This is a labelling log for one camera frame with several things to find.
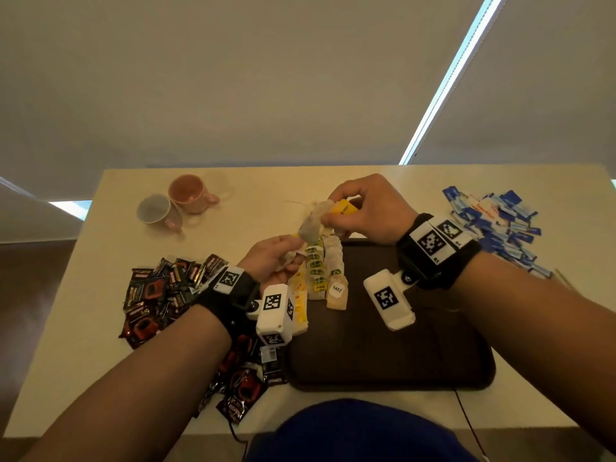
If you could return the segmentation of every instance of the mug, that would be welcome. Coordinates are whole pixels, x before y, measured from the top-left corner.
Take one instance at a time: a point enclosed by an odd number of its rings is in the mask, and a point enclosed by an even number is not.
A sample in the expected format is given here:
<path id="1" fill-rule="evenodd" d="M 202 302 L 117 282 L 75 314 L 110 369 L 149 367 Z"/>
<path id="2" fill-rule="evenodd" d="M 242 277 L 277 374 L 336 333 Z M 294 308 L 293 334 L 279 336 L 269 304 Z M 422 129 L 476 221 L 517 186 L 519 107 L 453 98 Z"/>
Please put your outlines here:
<path id="1" fill-rule="evenodd" d="M 182 215 L 164 194 L 152 194 L 139 203 L 137 218 L 144 224 L 158 224 L 182 232 Z"/>
<path id="2" fill-rule="evenodd" d="M 208 193 L 203 180 L 196 175 L 180 175 L 169 185 L 169 199 L 189 214 L 201 214 L 207 208 L 215 206 L 220 199 Z"/>

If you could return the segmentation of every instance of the hand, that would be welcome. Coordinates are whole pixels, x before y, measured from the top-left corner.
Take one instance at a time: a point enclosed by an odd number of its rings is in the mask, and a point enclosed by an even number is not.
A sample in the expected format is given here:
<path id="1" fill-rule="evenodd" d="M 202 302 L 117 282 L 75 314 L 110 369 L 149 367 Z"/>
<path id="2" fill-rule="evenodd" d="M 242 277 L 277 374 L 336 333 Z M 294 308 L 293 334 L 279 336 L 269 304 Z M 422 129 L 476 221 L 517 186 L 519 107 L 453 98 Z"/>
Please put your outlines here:
<path id="1" fill-rule="evenodd" d="M 326 227 L 345 230 L 348 234 L 358 232 L 367 239 L 382 244 L 394 244 L 411 228 L 418 213 L 385 179 L 383 175 L 349 180 L 338 186 L 328 199 L 350 200 L 356 208 L 355 214 L 326 214 L 321 223 Z"/>
<path id="2" fill-rule="evenodd" d="M 304 240 L 298 236 L 280 235 L 259 241 L 254 245 L 237 267 L 250 274 L 250 277 L 261 283 L 261 293 L 270 285 L 287 283 L 289 277 L 295 274 L 304 257 L 298 254 L 293 262 L 283 270 L 276 272 L 281 264 L 281 258 L 289 251 L 296 251 L 302 247 Z"/>

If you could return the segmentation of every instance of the brown floor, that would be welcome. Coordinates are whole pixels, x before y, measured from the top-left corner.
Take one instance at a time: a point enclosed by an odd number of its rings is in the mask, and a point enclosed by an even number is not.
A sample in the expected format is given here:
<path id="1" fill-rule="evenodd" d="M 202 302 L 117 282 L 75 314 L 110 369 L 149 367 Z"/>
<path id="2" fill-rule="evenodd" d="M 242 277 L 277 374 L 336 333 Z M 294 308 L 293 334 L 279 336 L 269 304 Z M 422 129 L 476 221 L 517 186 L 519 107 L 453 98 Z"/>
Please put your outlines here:
<path id="1" fill-rule="evenodd" d="M 4 429 L 41 337 L 74 241 L 0 245 L 0 429 Z M 470 429 L 455 431 L 475 457 Z M 478 430 L 492 462 L 596 462 L 601 446 L 577 428 Z M 0 461 L 19 460 L 35 439 L 1 439 Z M 230 435 L 183 436 L 167 462 L 239 461 L 243 446 Z"/>

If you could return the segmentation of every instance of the tray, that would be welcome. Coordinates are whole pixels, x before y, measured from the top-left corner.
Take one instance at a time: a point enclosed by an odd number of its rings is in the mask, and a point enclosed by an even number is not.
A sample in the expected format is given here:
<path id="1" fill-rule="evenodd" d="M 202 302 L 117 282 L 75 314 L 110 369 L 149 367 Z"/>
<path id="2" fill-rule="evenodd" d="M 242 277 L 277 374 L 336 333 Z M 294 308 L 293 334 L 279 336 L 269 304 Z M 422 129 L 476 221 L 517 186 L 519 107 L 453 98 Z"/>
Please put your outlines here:
<path id="1" fill-rule="evenodd" d="M 494 380 L 492 349 L 442 290 L 405 292 L 416 321 L 390 331 L 364 289 L 366 277 L 395 273 L 396 249 L 364 239 L 343 242 L 346 311 L 308 302 L 308 331 L 286 347 L 283 370 L 306 391 L 484 389 Z"/>

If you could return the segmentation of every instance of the table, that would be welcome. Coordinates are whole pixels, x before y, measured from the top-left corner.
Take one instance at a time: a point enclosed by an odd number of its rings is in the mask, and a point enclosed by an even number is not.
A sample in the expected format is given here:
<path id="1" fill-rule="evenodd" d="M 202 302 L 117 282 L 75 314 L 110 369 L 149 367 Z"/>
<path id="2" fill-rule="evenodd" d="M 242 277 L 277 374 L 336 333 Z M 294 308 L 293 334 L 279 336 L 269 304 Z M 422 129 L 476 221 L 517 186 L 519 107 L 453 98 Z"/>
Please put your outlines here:
<path id="1" fill-rule="evenodd" d="M 220 205 L 200 217 L 186 217 L 183 236 L 141 224 L 135 218 L 138 202 L 165 193 L 169 182 L 186 172 L 202 176 L 220 195 Z M 298 202 L 324 200 L 338 183 L 374 172 L 384 174 L 420 212 L 448 212 L 441 190 L 450 185 L 478 196 L 515 190 L 539 211 L 536 224 L 544 236 L 536 239 L 533 251 L 542 263 L 549 260 L 547 264 L 559 268 L 583 295 L 616 310 L 616 283 L 608 275 L 616 245 L 605 243 L 616 227 L 616 192 L 600 166 L 107 170 L 4 435 L 42 435 L 77 396 L 131 352 L 118 339 L 131 268 L 153 266 L 162 256 L 202 261 L 212 252 L 238 262 L 256 241 L 296 232 L 304 210 Z M 495 358 L 497 375 L 488 389 L 460 392 L 473 427 L 575 425 L 500 356 Z M 452 429 L 467 427 L 452 392 L 304 393 L 279 386 L 265 393 L 238 432 L 274 429 L 298 410 L 336 397 L 394 406 Z M 211 403 L 185 432 L 226 434 L 228 427 Z"/>

